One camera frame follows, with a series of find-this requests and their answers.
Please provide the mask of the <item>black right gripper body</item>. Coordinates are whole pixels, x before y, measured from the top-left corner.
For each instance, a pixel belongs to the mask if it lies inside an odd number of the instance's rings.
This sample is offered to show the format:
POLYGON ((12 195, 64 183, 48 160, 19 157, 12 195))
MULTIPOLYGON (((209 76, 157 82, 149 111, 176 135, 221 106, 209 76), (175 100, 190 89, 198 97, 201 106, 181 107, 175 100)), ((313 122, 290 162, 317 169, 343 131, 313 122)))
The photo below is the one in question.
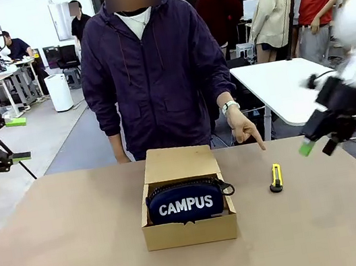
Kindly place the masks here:
POLYGON ((318 131, 335 141, 350 139, 356 130, 356 87, 338 77, 328 77, 316 102, 326 107, 318 131))

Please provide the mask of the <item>person's left hand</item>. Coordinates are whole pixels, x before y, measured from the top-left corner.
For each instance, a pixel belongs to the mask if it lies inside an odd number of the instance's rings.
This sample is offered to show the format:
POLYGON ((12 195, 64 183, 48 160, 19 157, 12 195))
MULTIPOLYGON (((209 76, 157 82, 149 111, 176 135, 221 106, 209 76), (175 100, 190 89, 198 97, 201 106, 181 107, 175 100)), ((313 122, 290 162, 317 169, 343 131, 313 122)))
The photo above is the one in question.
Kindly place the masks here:
POLYGON ((226 118, 237 143, 244 143, 253 137, 262 150, 266 149, 256 126, 237 107, 230 106, 226 112, 226 118))

